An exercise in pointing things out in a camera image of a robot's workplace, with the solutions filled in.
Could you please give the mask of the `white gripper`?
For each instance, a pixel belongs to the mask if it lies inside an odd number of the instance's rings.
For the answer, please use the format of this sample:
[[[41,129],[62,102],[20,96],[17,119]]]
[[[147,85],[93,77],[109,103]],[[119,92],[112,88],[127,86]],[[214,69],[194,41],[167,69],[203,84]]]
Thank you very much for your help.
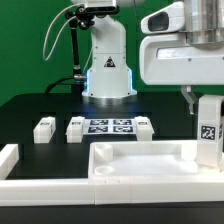
[[[224,84],[224,43],[190,45],[184,33],[150,35],[140,45],[140,76],[147,85],[182,85],[181,93],[195,113],[191,85]]]

